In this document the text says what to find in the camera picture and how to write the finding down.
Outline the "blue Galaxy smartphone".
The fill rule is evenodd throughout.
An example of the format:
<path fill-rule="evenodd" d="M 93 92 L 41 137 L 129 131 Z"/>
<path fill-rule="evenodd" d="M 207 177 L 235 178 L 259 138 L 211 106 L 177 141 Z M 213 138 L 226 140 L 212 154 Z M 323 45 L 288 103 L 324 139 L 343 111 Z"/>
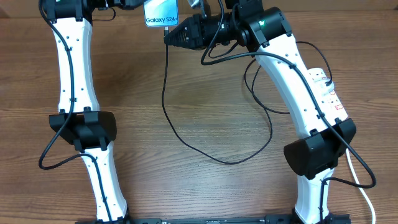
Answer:
<path fill-rule="evenodd" d="M 147 27 L 177 26 L 177 0 L 147 0 L 144 2 L 145 24 Z"/>

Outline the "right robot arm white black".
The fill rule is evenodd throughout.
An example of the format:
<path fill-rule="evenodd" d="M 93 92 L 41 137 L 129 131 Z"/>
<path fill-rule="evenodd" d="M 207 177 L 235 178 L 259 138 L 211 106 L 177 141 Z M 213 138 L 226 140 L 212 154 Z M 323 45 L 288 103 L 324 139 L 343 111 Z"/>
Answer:
<path fill-rule="evenodd" d="M 346 152 L 356 126 L 338 101 L 334 85 L 319 68 L 308 69 L 283 12 L 264 9 L 261 1 L 226 1 L 221 13 L 185 19 L 169 32 L 167 45 L 208 52 L 216 44 L 235 40 L 247 48 L 279 91 L 298 139 L 284 147 L 297 175 L 298 197 L 292 213 L 266 215 L 264 223 L 349 223 L 348 215 L 327 207 L 328 186 L 339 158 Z"/>

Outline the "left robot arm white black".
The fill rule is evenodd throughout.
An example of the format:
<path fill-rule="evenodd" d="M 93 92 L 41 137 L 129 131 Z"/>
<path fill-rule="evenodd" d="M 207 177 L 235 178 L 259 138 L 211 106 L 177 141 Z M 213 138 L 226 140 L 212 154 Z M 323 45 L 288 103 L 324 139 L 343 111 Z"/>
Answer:
<path fill-rule="evenodd" d="M 91 37 L 95 9 L 134 10 L 143 1 L 45 0 L 39 11 L 57 42 L 60 70 L 58 112 L 49 117 L 55 136 L 39 158 L 39 167 L 50 170 L 80 158 L 85 163 L 96 200 L 95 223 L 132 223 L 119 186 L 114 163 L 116 118 L 98 103 L 91 69 Z M 54 165 L 44 158 L 54 142 L 62 138 L 77 153 Z"/>

